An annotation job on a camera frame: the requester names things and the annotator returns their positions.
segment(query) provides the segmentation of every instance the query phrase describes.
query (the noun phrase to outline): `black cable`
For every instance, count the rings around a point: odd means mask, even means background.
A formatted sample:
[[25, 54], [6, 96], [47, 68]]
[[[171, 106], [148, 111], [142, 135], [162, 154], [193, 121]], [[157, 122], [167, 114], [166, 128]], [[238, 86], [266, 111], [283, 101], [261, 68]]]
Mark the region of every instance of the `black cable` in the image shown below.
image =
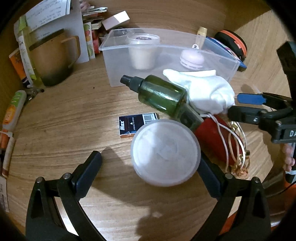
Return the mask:
[[272, 194], [272, 195], [269, 195], [269, 196], [266, 196], [266, 198], [269, 198], [269, 197], [273, 197], [273, 196], [276, 196], [276, 195], [280, 195], [282, 194], [283, 192], [287, 191], [290, 187], [292, 187], [294, 184], [296, 183], [296, 181], [292, 182], [287, 188], [285, 188], [283, 191], [280, 191], [280, 192], [277, 192], [275, 194]]

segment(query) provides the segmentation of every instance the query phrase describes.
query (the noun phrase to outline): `mug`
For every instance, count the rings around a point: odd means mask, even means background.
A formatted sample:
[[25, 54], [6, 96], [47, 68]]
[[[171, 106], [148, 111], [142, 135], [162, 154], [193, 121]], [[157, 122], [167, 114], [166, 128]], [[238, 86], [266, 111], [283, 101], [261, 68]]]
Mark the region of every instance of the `mug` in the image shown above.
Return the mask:
[[[67, 46], [69, 41], [75, 41], [75, 60], [70, 63]], [[45, 86], [54, 86], [65, 80], [72, 71], [73, 64], [81, 54], [78, 36], [67, 38], [64, 29], [37, 41], [29, 47], [30, 56], [40, 78]]]

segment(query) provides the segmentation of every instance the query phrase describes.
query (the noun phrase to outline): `black bottle cap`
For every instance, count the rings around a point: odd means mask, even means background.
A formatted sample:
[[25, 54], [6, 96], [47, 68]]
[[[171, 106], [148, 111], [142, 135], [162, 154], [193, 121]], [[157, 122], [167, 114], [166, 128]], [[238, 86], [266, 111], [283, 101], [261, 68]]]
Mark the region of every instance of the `black bottle cap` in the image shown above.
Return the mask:
[[139, 88], [143, 82], [143, 78], [140, 77], [131, 77], [127, 75], [123, 75], [120, 79], [120, 83], [126, 85], [127, 87], [130, 88], [130, 90], [139, 93]]

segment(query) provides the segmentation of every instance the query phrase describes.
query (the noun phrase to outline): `yellow-green bottle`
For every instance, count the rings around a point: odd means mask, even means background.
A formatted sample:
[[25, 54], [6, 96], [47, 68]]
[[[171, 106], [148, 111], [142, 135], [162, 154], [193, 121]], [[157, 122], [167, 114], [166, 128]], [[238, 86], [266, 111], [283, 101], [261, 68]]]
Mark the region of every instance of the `yellow-green bottle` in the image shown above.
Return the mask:
[[145, 79], [124, 75], [120, 82], [138, 93], [140, 102], [149, 105], [186, 125], [192, 131], [202, 123], [202, 118], [186, 103], [186, 89], [157, 76]]

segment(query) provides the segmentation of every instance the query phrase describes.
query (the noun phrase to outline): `white plastic cup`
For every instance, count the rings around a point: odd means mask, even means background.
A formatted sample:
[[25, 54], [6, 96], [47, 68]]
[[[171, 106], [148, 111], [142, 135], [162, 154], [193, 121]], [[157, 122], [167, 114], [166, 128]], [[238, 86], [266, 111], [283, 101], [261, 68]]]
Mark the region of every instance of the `white plastic cup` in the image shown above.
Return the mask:
[[131, 161], [140, 178], [161, 187], [187, 181], [200, 163], [196, 136], [174, 120], [154, 120], [143, 125], [131, 144]]
[[133, 68], [152, 69], [155, 66], [160, 38], [154, 34], [131, 34], [127, 36], [128, 52]]

